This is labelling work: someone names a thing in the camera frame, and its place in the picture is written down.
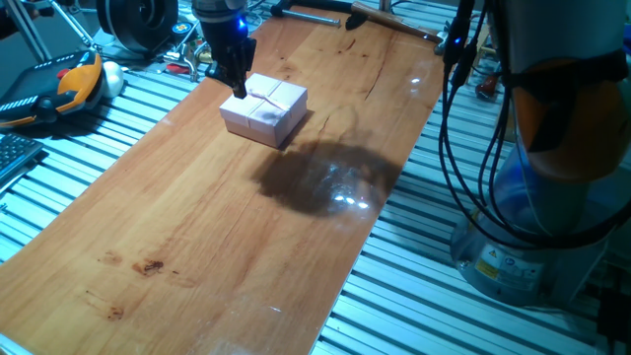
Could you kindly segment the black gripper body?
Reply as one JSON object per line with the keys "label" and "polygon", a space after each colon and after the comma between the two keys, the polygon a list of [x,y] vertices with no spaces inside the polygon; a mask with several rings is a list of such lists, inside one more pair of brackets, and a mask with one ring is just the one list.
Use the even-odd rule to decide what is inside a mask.
{"label": "black gripper body", "polygon": [[230,79],[237,73],[246,74],[251,69],[256,40],[248,36],[243,17],[234,17],[225,22],[202,22],[201,29],[211,49],[212,63],[223,66]]}

